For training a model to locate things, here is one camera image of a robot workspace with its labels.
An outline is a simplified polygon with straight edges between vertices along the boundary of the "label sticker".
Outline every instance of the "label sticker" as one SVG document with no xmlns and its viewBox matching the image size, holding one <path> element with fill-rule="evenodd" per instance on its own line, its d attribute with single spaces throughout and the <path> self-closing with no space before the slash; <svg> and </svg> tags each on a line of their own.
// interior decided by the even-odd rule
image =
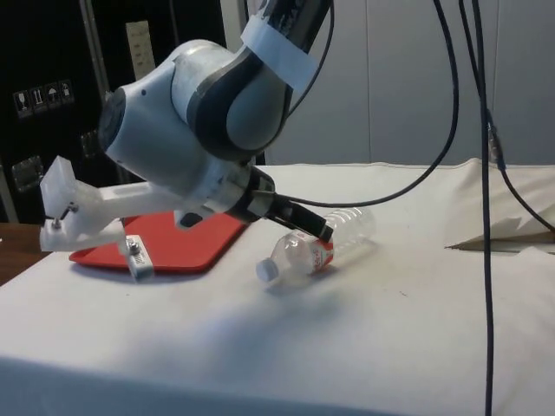
<svg viewBox="0 0 555 416">
<path fill-rule="evenodd" d="M 135 80 L 138 81 L 156 68 L 148 21 L 126 23 L 126 30 Z"/>
<path fill-rule="evenodd" d="M 60 96 L 60 87 L 58 87 L 58 83 L 53 82 L 48 84 L 44 89 L 49 108 L 53 109 L 60 107 L 62 104 L 62 97 Z"/>
<path fill-rule="evenodd" d="M 62 99 L 62 104 L 73 104 L 75 102 L 75 96 L 73 94 L 73 87 L 70 80 L 60 81 L 60 97 Z"/>
<path fill-rule="evenodd" d="M 33 107 L 29 98 L 28 91 L 18 91 L 13 94 L 14 103 L 16 104 L 17 117 L 24 119 L 33 115 Z"/>
<path fill-rule="evenodd" d="M 325 243 L 324 241 L 310 236 L 302 231 L 295 231 L 295 237 L 305 241 L 310 245 L 310 254 L 312 255 L 312 273 L 323 269 L 333 260 L 334 250 L 333 242 Z"/>
<path fill-rule="evenodd" d="M 31 96 L 31 104 L 36 114 L 47 111 L 48 105 L 46 103 L 46 95 L 43 87 L 36 87 L 29 90 Z"/>
</svg>

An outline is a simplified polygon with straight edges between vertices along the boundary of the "table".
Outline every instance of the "table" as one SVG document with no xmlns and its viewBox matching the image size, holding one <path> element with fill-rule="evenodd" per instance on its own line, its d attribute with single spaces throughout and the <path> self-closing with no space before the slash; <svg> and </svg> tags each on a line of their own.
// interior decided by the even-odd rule
<svg viewBox="0 0 555 416">
<path fill-rule="evenodd" d="M 423 172 L 265 170 L 283 193 L 328 201 L 381 197 Z M 197 278 L 135 285 L 53 254 L 0 289 L 0 403 L 57 416 L 483 414 L 482 256 L 443 248 L 452 198 L 479 172 L 445 166 L 373 208 L 375 245 L 320 279 L 256 278 L 287 232 L 266 221 Z M 536 251 L 493 259 L 496 414 L 555 408 L 554 266 Z"/>
<path fill-rule="evenodd" d="M 0 224 L 0 286 L 47 256 L 41 252 L 38 225 Z"/>
</svg>

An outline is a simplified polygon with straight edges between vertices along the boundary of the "bolt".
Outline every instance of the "bolt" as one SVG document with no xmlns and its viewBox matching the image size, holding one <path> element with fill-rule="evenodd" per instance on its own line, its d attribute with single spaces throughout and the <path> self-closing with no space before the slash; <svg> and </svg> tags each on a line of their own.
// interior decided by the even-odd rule
<svg viewBox="0 0 555 416">
<path fill-rule="evenodd" d="M 129 254 L 132 256 L 136 256 L 140 253 L 140 246 L 131 238 L 127 240 L 127 248 L 129 249 Z"/>
<path fill-rule="evenodd" d="M 52 228 L 54 230 L 60 230 L 62 228 L 62 223 L 60 222 L 59 218 L 54 218 L 54 221 L 52 222 Z"/>
</svg>

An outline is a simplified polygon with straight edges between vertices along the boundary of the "black cord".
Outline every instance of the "black cord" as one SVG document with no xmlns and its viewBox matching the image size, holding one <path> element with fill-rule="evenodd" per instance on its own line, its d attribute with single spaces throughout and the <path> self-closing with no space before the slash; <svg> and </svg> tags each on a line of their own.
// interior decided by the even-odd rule
<svg viewBox="0 0 555 416">
<path fill-rule="evenodd" d="M 330 30 L 328 31 L 328 39 L 326 40 L 326 45 L 323 49 L 322 58 L 320 59 L 320 63 L 318 64 L 318 68 L 317 68 L 316 72 L 314 73 L 314 76 L 310 80 L 310 83 L 309 83 L 308 87 L 304 90 L 303 94 L 299 97 L 299 99 L 297 100 L 295 105 L 289 110 L 289 115 L 287 116 L 288 118 L 291 117 L 293 113 L 295 113 L 297 108 L 304 101 L 306 96 L 312 90 L 312 87 L 314 87 L 314 84 L 316 83 L 316 81 L 318 79 L 318 76 L 320 75 L 320 72 L 322 72 L 323 65 L 326 62 L 326 58 L 328 57 L 328 52 L 330 52 L 331 40 L 333 39 L 333 34 L 334 34 L 334 31 L 335 31 L 335 28 L 336 28 L 336 6 L 334 4 L 334 1 L 331 0 L 331 4 L 330 4 Z"/>
<path fill-rule="evenodd" d="M 175 4 L 173 0 L 169 0 L 170 5 L 170 20 L 172 21 L 172 29 L 173 29 L 173 42 L 175 43 L 175 47 L 178 48 L 181 45 L 180 41 L 180 33 L 177 29 L 177 18 L 175 17 Z"/>
<path fill-rule="evenodd" d="M 480 93 L 481 144 L 482 144 L 482 217 L 484 223 L 484 288 L 486 295 L 487 357 L 486 357 L 486 406 L 485 415 L 492 414 L 493 407 L 493 352 L 494 321 L 492 291 L 492 235 L 489 199 L 489 123 L 486 90 L 486 58 L 484 51 L 484 33 L 479 0 L 472 0 L 476 26 L 476 49 L 478 51 L 478 76 Z"/>
<path fill-rule="evenodd" d="M 472 37 L 470 35 L 470 29 L 468 28 L 468 19 L 467 19 L 467 12 L 465 10 L 464 0 L 459 0 L 459 9 L 460 9 L 460 16 L 462 17 L 462 24 L 463 24 L 463 27 L 464 27 L 464 30 L 465 30 L 465 37 L 467 39 L 468 53 L 470 55 L 470 62 L 472 63 L 474 80 L 476 82 L 476 87 L 478 89 L 480 89 L 479 80 L 478 80 L 478 68 L 476 66 L 476 58 L 474 56 L 473 41 L 472 41 Z M 496 152 L 495 159 L 496 159 L 496 162 L 497 162 L 497 167 L 498 167 L 499 171 L 501 172 L 501 177 L 503 178 L 503 181 L 505 182 L 505 185 L 506 185 L 507 189 L 514 196 L 514 198 L 517 201 L 519 201 L 520 205 L 522 205 L 522 207 L 526 211 L 528 211 L 528 213 L 533 218 L 535 218 L 538 222 L 540 222 L 547 230 L 549 230 L 550 232 L 555 234 L 555 227 L 553 225 L 551 225 L 550 223 L 548 223 L 544 218 L 542 218 L 522 198 L 522 196 L 519 194 L 519 192 L 514 188 L 513 183 L 509 179 L 509 176 L 506 172 L 506 162 L 505 162 L 505 157 L 503 155 L 503 149 L 501 147 L 500 138 L 497 134 L 497 128 L 493 124 L 493 117 L 492 117 L 492 114 L 489 110 L 487 112 L 487 117 L 488 117 L 488 124 L 489 124 L 489 130 L 490 130 L 489 133 L 491 134 L 491 140 L 493 141 L 493 143 L 491 143 L 491 144 L 493 145 L 493 149 Z"/>
<path fill-rule="evenodd" d="M 437 168 L 437 166 L 445 159 L 445 156 L 447 155 L 447 153 L 451 149 L 451 145 L 453 144 L 453 141 L 454 141 L 454 136 L 457 133 L 457 126 L 459 125 L 459 71 L 457 69 L 457 61 L 456 61 L 455 54 L 454 54 L 453 40 L 451 38 L 451 32 L 449 30 L 449 26 L 447 25 L 447 20 L 445 18 L 445 13 L 443 12 L 443 7 L 441 6 L 441 1 L 440 0 L 433 0 L 433 2 L 434 2 L 435 10 L 437 11 L 437 16 L 440 19 L 441 30 L 443 31 L 443 36 L 445 37 L 445 44 L 447 46 L 447 54 L 448 54 L 448 57 L 449 57 L 449 65 L 451 67 L 451 76 L 453 78 L 453 115 L 452 115 L 452 119 L 451 119 L 451 130 L 449 132 L 449 136 L 447 138 L 447 142 L 445 143 L 445 146 L 441 150 L 441 153 L 434 160 L 434 163 L 432 163 L 432 165 L 415 182 L 413 182 L 409 186 L 407 186 L 404 189 L 402 189 L 402 190 L 400 190 L 400 191 L 398 191 L 398 192 L 396 192 L 392 195 L 389 195 L 387 197 L 379 198 L 379 199 L 375 199 L 375 200 L 371 200 L 371 201 L 351 202 L 351 203 L 331 203 L 330 204 L 330 203 L 325 203 L 325 202 L 315 202 L 315 201 L 310 201 L 308 199 L 294 198 L 294 197 L 287 197 L 287 196 L 283 196 L 282 198 L 285 198 L 285 199 L 287 199 L 291 202 L 296 202 L 298 204 L 305 204 L 305 205 L 310 205 L 310 206 L 319 206 L 319 207 L 323 207 L 323 208 L 351 208 L 351 207 L 364 207 L 364 206 L 379 205 L 379 204 L 383 204 L 383 203 L 392 201 L 393 199 L 399 198 L 399 197 L 411 192 L 419 184 L 424 182 L 424 180 L 426 180 L 428 178 L 428 176 L 430 176 L 432 174 L 432 172 Z"/>
</svg>

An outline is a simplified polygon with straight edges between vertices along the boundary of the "red tray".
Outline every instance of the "red tray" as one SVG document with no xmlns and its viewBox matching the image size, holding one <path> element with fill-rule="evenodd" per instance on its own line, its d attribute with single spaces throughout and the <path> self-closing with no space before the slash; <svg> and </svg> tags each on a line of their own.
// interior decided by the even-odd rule
<svg viewBox="0 0 555 416">
<path fill-rule="evenodd" d="M 245 228 L 237 219 L 219 214 L 183 231 L 175 227 L 169 212 L 130 219 L 125 230 L 127 235 L 140 236 L 154 271 L 189 274 L 209 270 Z M 92 267 L 127 269 L 117 244 L 77 251 L 69 260 Z"/>
</svg>

